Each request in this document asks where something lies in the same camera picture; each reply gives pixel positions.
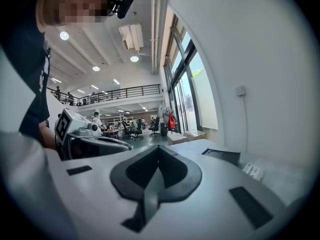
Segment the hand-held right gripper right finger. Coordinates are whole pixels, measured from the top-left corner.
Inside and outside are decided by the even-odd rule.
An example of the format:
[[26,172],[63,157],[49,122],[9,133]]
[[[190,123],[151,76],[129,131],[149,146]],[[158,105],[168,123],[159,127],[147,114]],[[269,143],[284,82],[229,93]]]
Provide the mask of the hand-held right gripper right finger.
[[157,148],[157,159],[164,183],[164,189],[158,192],[159,202],[184,201],[200,185],[202,170],[191,159],[165,146]]

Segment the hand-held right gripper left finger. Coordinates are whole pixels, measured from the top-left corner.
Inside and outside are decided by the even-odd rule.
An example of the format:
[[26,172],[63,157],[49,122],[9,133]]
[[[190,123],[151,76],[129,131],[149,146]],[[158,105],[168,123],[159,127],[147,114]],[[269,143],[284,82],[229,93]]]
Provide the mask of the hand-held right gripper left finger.
[[121,197],[141,201],[144,191],[158,168],[157,145],[139,152],[116,166],[110,173],[110,181]]

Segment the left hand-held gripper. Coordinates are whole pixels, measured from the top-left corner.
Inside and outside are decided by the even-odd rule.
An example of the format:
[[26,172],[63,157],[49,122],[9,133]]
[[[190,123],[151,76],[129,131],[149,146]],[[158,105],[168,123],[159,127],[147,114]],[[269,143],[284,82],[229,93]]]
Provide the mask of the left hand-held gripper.
[[130,151],[122,140],[102,136],[100,127],[79,113],[64,109],[55,125],[56,149],[62,161],[113,155]]

